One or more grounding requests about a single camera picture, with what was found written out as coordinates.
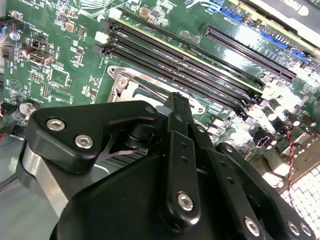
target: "integrated circuit chip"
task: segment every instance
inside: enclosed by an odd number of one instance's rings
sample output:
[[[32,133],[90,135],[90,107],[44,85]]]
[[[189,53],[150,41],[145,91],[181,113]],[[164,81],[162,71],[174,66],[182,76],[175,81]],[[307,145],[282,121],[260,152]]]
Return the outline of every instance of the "integrated circuit chip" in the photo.
[[[51,81],[65,87],[67,85],[67,81],[69,79],[69,75],[63,71],[52,68],[51,70]]]
[[[155,18],[160,17],[160,12],[158,12],[157,10],[152,10],[151,15],[154,16]]]
[[[150,16],[150,9],[146,8],[146,7],[141,7],[140,11],[139,11],[139,16],[144,18],[144,19],[148,19]]]
[[[65,23],[65,30],[67,30],[68,32],[70,33],[74,33],[75,32],[75,29],[76,29],[76,25],[72,22],[66,22]]]
[[[78,28],[78,36],[83,37],[85,35],[85,29],[83,27]]]
[[[77,52],[78,54],[83,54],[83,53],[84,53],[84,49],[83,49],[82,47],[78,46],[76,52]]]

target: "ram slot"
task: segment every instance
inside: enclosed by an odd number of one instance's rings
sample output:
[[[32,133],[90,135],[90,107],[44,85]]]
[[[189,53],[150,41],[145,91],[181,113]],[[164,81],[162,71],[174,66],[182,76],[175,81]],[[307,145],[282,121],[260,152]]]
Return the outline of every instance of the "ram slot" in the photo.
[[[150,61],[158,62],[158,67],[165,68],[170,73],[178,76],[179,78],[183,78],[189,82],[193,82],[197,85],[202,85],[203,88],[206,88],[208,92],[215,92],[215,94],[219,94],[220,96],[224,96],[225,99],[231,100],[234,103],[240,102],[248,102],[249,100],[246,97],[236,95],[234,92],[225,89],[217,84],[212,83],[210,80],[203,78],[194,72],[184,69],[181,66],[175,63],[168,63],[165,59],[159,57],[153,52],[150,52],[139,45],[135,45],[131,42],[126,41],[123,38],[117,38],[115,44],[118,47],[126,49],[130,53],[134,53],[137,56],[143,55],[144,58],[148,58]]]
[[[211,25],[206,26],[203,35],[214,43],[217,43],[224,48],[239,54],[250,62],[260,66],[261,68],[274,74],[275,76],[279,76],[289,83],[291,83],[292,80],[297,76],[297,74],[295,74],[293,71],[287,69],[286,67],[278,64],[271,59],[268,59],[261,53],[250,49],[246,45],[224,34]]]
[[[205,56],[208,56],[211,59],[211,62],[212,62],[211,65],[219,66],[220,69],[224,70],[225,72],[232,73],[232,74],[238,76],[239,78],[244,79],[244,80],[246,80],[248,82],[253,81],[256,84],[260,85],[260,87],[264,87],[264,84],[259,79],[257,79],[256,77],[251,76],[250,74],[248,74],[248,73],[236,68],[235,66],[232,66],[232,65],[228,64],[227,62],[223,61],[222,59],[217,58],[216,56],[214,56],[213,54],[209,53],[208,51],[205,51],[205,50],[199,48],[198,46],[196,46],[196,45],[184,40],[183,38],[181,38],[179,36],[176,36],[175,34],[169,32],[169,31],[167,31],[165,29],[162,29],[157,25],[154,25],[154,24],[146,21],[145,19],[135,15],[132,12],[127,11],[126,9],[124,9],[122,7],[119,7],[118,9],[120,11],[122,11],[122,13],[125,15],[125,17],[129,17],[129,18],[141,23],[143,26],[147,26],[148,28],[153,29],[154,31],[157,31],[158,33],[161,33],[161,34],[165,35],[166,37],[169,37],[169,38],[171,38],[173,40],[178,41],[179,43],[187,46],[190,50],[196,49],[201,54],[203,54]],[[133,26],[128,26],[129,24],[127,24],[127,23],[125,23],[125,22],[123,22],[123,21],[121,21],[119,19],[112,19],[112,21],[119,24],[119,29],[123,29],[125,31],[129,31],[129,30],[134,31],[132,29]],[[236,81],[239,82],[239,83],[243,83],[247,87],[250,87],[250,88],[256,90],[257,92],[261,93],[261,91],[259,89],[255,88],[253,86],[249,86],[248,84],[246,84],[245,82],[243,82],[240,79],[237,79]]]
[[[167,70],[163,68],[159,68],[157,65],[154,65],[150,63],[149,61],[142,59],[140,57],[137,57],[136,55],[133,55],[129,52],[123,51],[122,49],[113,47],[112,49],[109,50],[111,56],[115,56],[120,59],[124,59],[126,61],[129,61],[137,66],[140,66],[144,69],[147,69],[148,71],[151,71],[155,73],[160,78],[163,78],[166,81],[172,81],[174,83],[177,83],[178,85],[190,89],[192,91],[195,91],[207,99],[209,99],[212,102],[216,102],[221,104],[224,107],[227,107],[229,109],[234,110],[236,113],[242,113],[244,112],[243,108],[233,102],[230,99],[225,99],[220,95],[215,95],[212,92],[208,92],[207,89],[201,85],[196,85],[194,82],[190,82],[186,79],[181,79],[177,76],[174,76],[172,73],[168,72]]]
[[[252,94],[253,90],[249,87],[246,87],[203,64],[199,64],[195,60],[186,58],[186,56],[184,56],[183,54],[176,52],[167,46],[161,45],[157,41],[144,36],[141,33],[136,32],[132,34],[132,32],[119,30],[117,31],[117,34],[133,44],[136,44],[137,41],[148,44],[158,57],[166,58],[167,60],[178,64],[181,67],[187,68],[188,70],[201,75],[204,78],[213,80],[217,85],[225,88],[225,86],[221,84],[221,82],[223,82],[223,84],[226,85],[228,89],[234,89],[236,94],[241,94],[242,96],[250,96]]]

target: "pcie slot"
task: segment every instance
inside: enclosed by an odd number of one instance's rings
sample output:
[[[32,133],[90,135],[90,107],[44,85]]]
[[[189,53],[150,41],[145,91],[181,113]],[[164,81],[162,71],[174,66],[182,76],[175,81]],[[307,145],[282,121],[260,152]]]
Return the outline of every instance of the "pcie slot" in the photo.
[[[138,55],[142,54],[144,58],[149,58],[151,61],[156,60],[158,63],[160,63],[159,67],[165,68],[171,73],[178,75],[180,78],[186,79],[188,81],[192,81],[197,85],[203,85],[203,87],[207,88],[209,92],[212,90],[215,90],[216,92],[218,92],[218,94],[225,96],[226,99],[232,100],[234,103],[238,103],[241,101],[248,102],[247,98],[243,96],[238,96],[234,92],[229,91],[228,89],[225,89],[217,84],[214,84],[210,80],[203,78],[190,70],[184,69],[175,63],[168,64],[168,61],[166,61],[165,59],[162,59],[155,53],[150,52],[139,45],[135,45],[120,37],[117,38],[115,43],[121,46],[122,48],[127,49],[128,52],[130,53],[136,52]]]
[[[153,65],[144,59],[137,58],[137,56],[132,55],[129,52],[126,52],[126,51],[123,51],[119,48],[113,47],[110,50],[110,54],[112,56],[115,56],[115,57],[118,57],[121,59],[125,59],[126,61],[132,62],[133,64],[135,64],[137,66],[141,66],[144,69],[147,69],[148,71],[152,71],[153,73],[155,73],[160,78],[163,78],[164,80],[176,82],[177,84],[181,85],[182,87],[193,90],[193,91],[205,96],[210,101],[219,103],[224,107],[227,107],[229,109],[236,111],[237,113],[239,112],[239,110],[241,111],[241,107],[238,104],[232,103],[224,98],[221,98],[221,96],[219,96],[219,95],[213,95],[213,94],[207,92],[206,89],[203,89],[200,85],[196,85],[196,84],[194,84],[192,82],[188,82],[187,80],[184,80],[184,79],[182,80],[179,77],[174,76],[170,72],[167,72],[165,69],[159,68],[158,66]]]
[[[135,32],[132,29],[129,30],[119,30],[117,31],[117,34],[121,36],[122,38],[126,39],[127,41],[130,41],[131,43],[134,43],[131,39],[136,39],[138,41],[147,43],[150,45],[154,52],[161,57],[166,58],[167,60],[170,60],[171,62],[174,62],[176,64],[179,64],[180,66],[186,67],[190,69],[191,71],[202,75],[205,78],[214,79],[216,84],[219,84],[220,81],[224,82],[225,84],[235,88],[238,92],[242,93],[242,95],[248,95],[252,93],[252,90],[232,79],[229,79],[227,76],[219,73],[218,71],[215,71],[203,64],[199,64],[193,59],[187,58],[185,55],[174,51],[173,49],[164,46],[162,44],[159,44],[157,41],[139,33]]]
[[[145,19],[141,18],[140,16],[137,16],[135,14],[133,14],[132,12],[122,8],[122,7],[119,7],[118,10],[122,11],[126,17],[129,17],[135,21],[138,21],[140,22],[141,24],[143,24],[144,26],[148,26],[150,29],[153,29],[155,31],[157,31],[158,33],[161,33],[163,35],[165,35],[166,37],[169,37],[173,40],[176,40],[178,41],[179,43],[182,43],[183,45],[189,47],[190,49],[196,49],[197,51],[199,51],[200,53],[202,53],[203,55],[206,55],[208,57],[210,57],[212,59],[212,64],[213,65],[217,65],[217,66],[220,66],[221,68],[223,68],[225,71],[229,72],[229,73],[233,73],[235,75],[237,75],[238,77],[242,78],[242,79],[246,79],[247,81],[254,81],[255,83],[261,85],[261,87],[264,87],[262,85],[262,83],[254,76],[251,76],[250,74],[236,68],[235,66],[232,66],[230,64],[228,64],[227,62],[223,61],[222,59],[219,59],[217,58],[216,56],[214,56],[213,54],[209,53],[208,51],[205,51],[201,48],[199,48],[197,45],[194,45],[186,40],[184,40],[183,38],[179,37],[179,36],[176,36],[174,35],[173,33],[165,30],[165,29],[162,29],[161,27],[157,26],[157,25],[154,25],[148,21],[146,21]],[[124,29],[126,31],[128,30],[132,30],[130,29],[130,27],[128,26],[125,26],[125,25],[120,25],[120,28],[121,29]]]
[[[297,76],[297,74],[295,74],[293,71],[290,71],[277,62],[268,59],[261,53],[250,49],[246,45],[224,34],[211,25],[206,26],[203,35],[214,43],[217,43],[225,47],[226,49],[229,49],[241,55],[242,57],[248,59],[250,62],[255,63],[256,65],[262,67],[263,69],[271,72],[276,76],[281,77],[288,82],[291,82]]]

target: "black metal bracket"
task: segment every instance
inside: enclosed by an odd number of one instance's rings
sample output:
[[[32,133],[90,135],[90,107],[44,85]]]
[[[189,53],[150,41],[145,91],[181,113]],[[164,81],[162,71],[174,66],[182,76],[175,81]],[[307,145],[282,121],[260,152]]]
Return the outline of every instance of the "black metal bracket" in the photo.
[[[232,146],[214,148],[188,99],[173,93],[164,108],[171,113],[132,101],[31,115],[17,174],[37,180],[61,215],[60,240],[101,239],[118,223],[124,229],[111,239],[315,239]],[[96,161],[138,148],[150,149],[148,156],[92,184]]]

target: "blue connector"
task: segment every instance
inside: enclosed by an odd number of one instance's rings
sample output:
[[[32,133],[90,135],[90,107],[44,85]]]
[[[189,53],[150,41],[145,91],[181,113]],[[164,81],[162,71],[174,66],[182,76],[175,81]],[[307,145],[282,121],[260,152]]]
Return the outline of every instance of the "blue connector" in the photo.
[[[226,15],[228,18],[230,18],[230,19],[232,19],[232,20],[234,20],[234,21],[236,21],[238,23],[241,23],[243,21],[243,18],[241,16],[238,16],[238,15],[236,15],[236,14],[234,14],[234,13],[232,13],[232,12],[230,12],[230,11],[224,9],[224,8],[221,8],[220,12],[222,14]]]

